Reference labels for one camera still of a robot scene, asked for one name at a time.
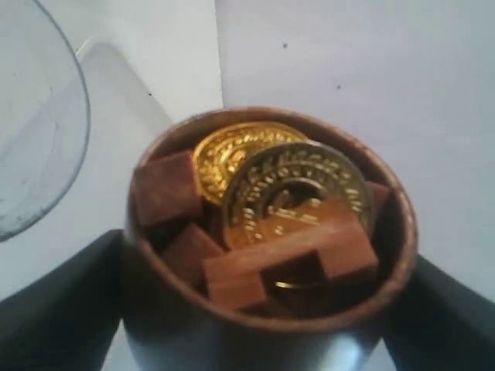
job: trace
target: wooden block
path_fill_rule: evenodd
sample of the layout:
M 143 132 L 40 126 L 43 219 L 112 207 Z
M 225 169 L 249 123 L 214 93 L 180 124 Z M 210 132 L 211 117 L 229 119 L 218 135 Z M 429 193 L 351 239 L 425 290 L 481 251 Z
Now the wooden block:
M 322 265 L 328 262 L 332 254 L 345 255 L 353 250 L 352 257 L 359 256 L 362 250 L 366 251 L 366 259 L 352 264 L 342 257 L 338 260 L 342 266 L 336 264 L 330 268 L 324 267 L 328 278 L 341 275 L 346 269 L 359 267 L 359 264 L 376 264 L 377 259 L 368 261 L 369 252 L 373 252 L 367 235 L 359 224 L 355 213 L 343 213 L 326 220 L 318 226 L 291 233 L 285 237 L 268 243 L 260 243 L 256 248 L 233 251 L 222 257 L 207 259 L 203 262 L 208 282 L 222 281 L 229 277 L 262 272 L 263 270 L 282 264 L 288 260 L 301 257 L 311 251 L 325 250 Z
M 387 186 L 375 182 L 366 183 L 368 184 L 368 187 L 370 187 L 371 193 L 373 194 L 374 209 L 376 213 L 375 217 L 378 217 L 381 209 L 384 207 L 388 197 L 391 194 L 391 190 Z
M 243 308 L 250 315 L 268 318 L 295 318 L 295 313 L 278 300 L 268 296 L 266 301 Z
M 317 250 L 268 267 L 261 272 L 261 277 L 265 285 L 272 286 L 275 282 L 301 285 L 326 280 Z
M 225 254 L 195 223 L 189 224 L 162 252 L 169 268 L 192 287 L 203 282 L 203 260 Z
M 333 284 L 351 284 L 373 280 L 378 270 L 378 258 L 366 233 L 355 232 L 353 243 L 318 249 L 325 275 Z
M 208 283 L 210 300 L 231 310 L 263 305 L 268 296 L 259 273 L 241 274 L 222 281 Z
M 191 151 L 150 162 L 134 171 L 138 220 L 144 227 L 202 215 Z

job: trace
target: coin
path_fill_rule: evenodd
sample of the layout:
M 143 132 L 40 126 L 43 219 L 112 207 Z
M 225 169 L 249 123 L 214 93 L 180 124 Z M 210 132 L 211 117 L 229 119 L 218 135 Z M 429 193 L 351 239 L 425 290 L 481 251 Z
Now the coin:
M 203 196 L 220 205 L 230 178 L 256 151 L 278 143 L 307 139 L 299 131 L 271 121 L 233 124 L 215 131 L 204 138 L 193 153 Z
M 224 194 L 224 242 L 232 250 L 267 242 L 353 210 L 368 232 L 370 190 L 359 169 L 337 150 L 314 141 L 258 151 Z

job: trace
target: cylindrical container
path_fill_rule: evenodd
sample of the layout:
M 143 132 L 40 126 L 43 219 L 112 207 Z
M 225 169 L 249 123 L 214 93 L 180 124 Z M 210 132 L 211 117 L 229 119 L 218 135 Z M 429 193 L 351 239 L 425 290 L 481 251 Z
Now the cylindrical container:
M 315 319 L 259 318 L 214 305 L 163 263 L 138 225 L 132 182 L 123 253 L 123 316 L 143 369 L 346 370 L 357 369 L 380 337 L 381 318 L 414 267 L 417 229 L 411 203 L 395 174 L 366 145 L 304 114 L 269 107 L 200 114 L 161 135 L 138 166 L 187 148 L 230 124 L 277 121 L 350 158 L 366 180 L 391 189 L 372 244 L 379 284 L 358 305 Z

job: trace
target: wooden cup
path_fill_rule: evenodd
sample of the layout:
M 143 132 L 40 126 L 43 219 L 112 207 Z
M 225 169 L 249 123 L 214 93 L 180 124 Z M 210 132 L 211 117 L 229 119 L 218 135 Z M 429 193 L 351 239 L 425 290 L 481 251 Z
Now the wooden cup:
M 287 124 L 341 151 L 367 180 L 390 188 L 371 241 L 380 261 L 377 285 L 351 308 L 315 319 L 261 318 L 221 308 L 182 282 L 153 250 L 137 223 L 131 182 L 121 271 L 123 318 L 144 369 L 333 369 L 328 366 L 333 352 L 354 354 L 347 358 L 358 365 L 380 337 L 382 314 L 408 282 L 418 242 L 409 198 L 376 154 L 331 124 L 270 107 L 208 112 L 158 137 L 138 165 L 192 149 L 213 131 L 248 121 Z M 327 368 L 325 357 L 330 357 Z

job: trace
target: small wooden cube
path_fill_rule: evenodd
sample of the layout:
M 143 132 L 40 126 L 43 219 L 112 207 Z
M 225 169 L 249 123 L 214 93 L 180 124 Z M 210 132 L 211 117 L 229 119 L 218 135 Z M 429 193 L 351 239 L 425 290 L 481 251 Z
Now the small wooden cube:
M 134 171 L 138 220 L 144 227 L 202 215 L 200 187 L 191 151 L 148 163 Z
M 257 272 L 209 282 L 208 294 L 215 304 L 231 310 L 262 306 L 268 300 L 263 281 Z
M 163 261 L 190 286 L 203 283 L 203 260 L 225 254 L 195 223 L 189 224 L 162 252 Z

